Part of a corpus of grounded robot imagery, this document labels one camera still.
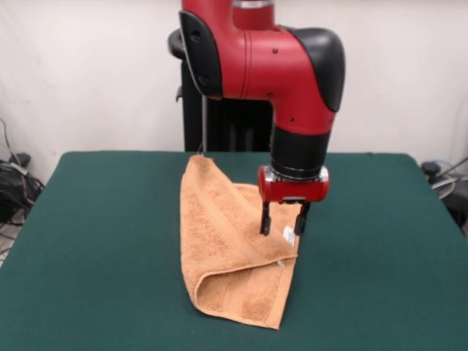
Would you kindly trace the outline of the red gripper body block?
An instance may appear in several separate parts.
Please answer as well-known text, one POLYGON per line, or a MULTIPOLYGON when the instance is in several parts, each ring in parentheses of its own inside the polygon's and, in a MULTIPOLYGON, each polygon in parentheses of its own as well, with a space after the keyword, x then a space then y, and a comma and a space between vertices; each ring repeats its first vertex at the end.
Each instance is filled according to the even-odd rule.
POLYGON ((323 201, 330 187, 327 167, 322 166, 317 178, 294 181, 281 178, 270 166, 260 166, 258 187, 264 203, 316 203, 323 201))

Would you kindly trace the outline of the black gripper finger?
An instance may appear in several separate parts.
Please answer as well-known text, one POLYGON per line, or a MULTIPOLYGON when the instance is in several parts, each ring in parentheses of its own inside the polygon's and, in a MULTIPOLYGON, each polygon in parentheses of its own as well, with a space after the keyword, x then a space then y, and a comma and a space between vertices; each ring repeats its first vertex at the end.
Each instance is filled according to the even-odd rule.
POLYGON ((262 216, 260 221, 260 233, 268 235, 271 228, 270 203, 264 202, 262 207, 262 216))
POLYGON ((295 234, 296 235, 302 235, 304 233, 310 205, 311 203, 303 203, 301 205, 301 210, 295 220, 295 234))

